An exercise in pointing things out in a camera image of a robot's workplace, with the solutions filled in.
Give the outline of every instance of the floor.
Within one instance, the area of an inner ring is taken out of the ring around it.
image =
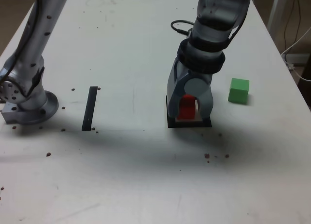
[[[0,53],[3,52],[6,45],[9,43],[10,39],[14,35],[18,26],[24,19],[29,8],[33,4],[34,0],[0,0]],[[301,6],[301,26],[298,37],[300,37],[310,26],[311,18],[308,17],[308,13],[311,10],[311,5],[309,5],[310,0],[300,0]],[[267,24],[270,11],[272,8],[273,0],[255,0],[255,6],[265,24]],[[282,18],[282,25],[280,26],[278,35],[276,37],[275,43],[280,52],[284,51],[284,29],[286,21],[290,14],[290,10],[293,4],[293,0],[287,1],[287,6],[285,8],[284,16]],[[291,45],[294,41],[297,26],[298,26],[298,7],[295,6],[290,24],[287,30],[287,41],[288,45]],[[295,48],[293,48],[291,53],[310,53],[311,52],[311,34],[305,37]]]

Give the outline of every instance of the white table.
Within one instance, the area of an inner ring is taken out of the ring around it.
[[[184,39],[170,23],[194,21],[197,2],[68,0],[43,54],[59,110],[15,130],[1,119],[1,224],[311,222],[310,112],[253,4],[213,77],[213,127],[167,128]],[[249,105],[227,101],[233,77],[250,80]],[[98,133],[81,131],[90,86]]]

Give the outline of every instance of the green block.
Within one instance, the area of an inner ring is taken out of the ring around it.
[[[247,103],[249,81],[232,78],[228,101],[232,103]]]

